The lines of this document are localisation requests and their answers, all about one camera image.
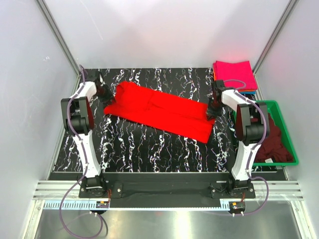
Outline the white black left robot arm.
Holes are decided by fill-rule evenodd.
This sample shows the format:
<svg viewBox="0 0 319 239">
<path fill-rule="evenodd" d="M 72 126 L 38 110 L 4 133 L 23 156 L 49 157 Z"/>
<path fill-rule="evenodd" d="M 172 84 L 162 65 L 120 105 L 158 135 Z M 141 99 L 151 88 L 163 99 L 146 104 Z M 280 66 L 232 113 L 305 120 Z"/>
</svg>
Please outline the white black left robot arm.
<svg viewBox="0 0 319 239">
<path fill-rule="evenodd" d="M 97 96 L 104 104 L 115 98 L 100 70 L 83 73 L 83 82 L 75 93 L 61 100 L 63 126 L 79 153 L 83 176 L 80 178 L 79 197 L 103 197 L 108 190 L 93 144 L 94 118 L 90 100 Z"/>
</svg>

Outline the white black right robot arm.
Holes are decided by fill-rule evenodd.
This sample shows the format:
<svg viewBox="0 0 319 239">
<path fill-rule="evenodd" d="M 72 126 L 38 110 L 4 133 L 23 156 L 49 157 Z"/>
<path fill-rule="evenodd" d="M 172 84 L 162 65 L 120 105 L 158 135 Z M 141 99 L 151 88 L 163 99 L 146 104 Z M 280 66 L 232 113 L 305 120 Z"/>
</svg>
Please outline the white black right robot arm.
<svg viewBox="0 0 319 239">
<path fill-rule="evenodd" d="M 212 197 L 231 198 L 253 197 L 254 188 L 251 181 L 253 163 L 262 142 L 270 133 L 267 105 L 243 96 L 238 90 L 226 87 L 224 81 L 211 83 L 212 97 L 206 110 L 207 120 L 221 116 L 227 106 L 236 113 L 235 134 L 239 147 L 235 163 L 225 183 L 211 184 Z"/>
</svg>

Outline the red t shirt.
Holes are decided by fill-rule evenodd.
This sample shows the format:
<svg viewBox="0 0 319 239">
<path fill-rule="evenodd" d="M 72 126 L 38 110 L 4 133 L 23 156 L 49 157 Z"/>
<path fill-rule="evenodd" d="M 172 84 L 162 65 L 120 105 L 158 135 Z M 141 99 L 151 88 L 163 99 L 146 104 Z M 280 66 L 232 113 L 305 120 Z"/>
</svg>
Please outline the red t shirt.
<svg viewBox="0 0 319 239">
<path fill-rule="evenodd" d="M 214 120 L 207 120 L 206 109 L 207 104 L 124 81 L 104 114 L 208 143 Z"/>
</svg>

